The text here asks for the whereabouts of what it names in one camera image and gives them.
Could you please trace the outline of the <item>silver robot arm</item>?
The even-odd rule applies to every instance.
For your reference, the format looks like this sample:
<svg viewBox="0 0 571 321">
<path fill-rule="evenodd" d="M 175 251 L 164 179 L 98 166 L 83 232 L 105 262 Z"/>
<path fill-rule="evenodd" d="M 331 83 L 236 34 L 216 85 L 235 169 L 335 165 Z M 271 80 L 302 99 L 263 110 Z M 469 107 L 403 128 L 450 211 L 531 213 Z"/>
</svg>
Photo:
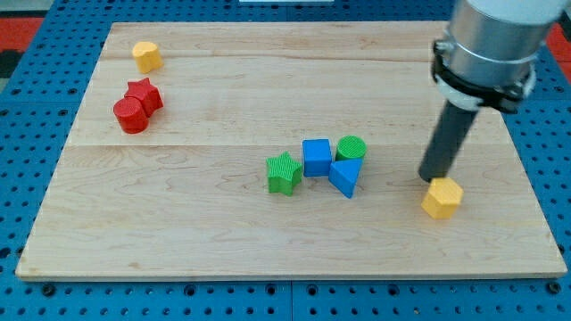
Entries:
<svg viewBox="0 0 571 321">
<path fill-rule="evenodd" d="M 567 0 L 458 0 L 433 44 L 433 79 L 468 113 L 515 113 L 536 83 L 534 63 Z"/>
</svg>

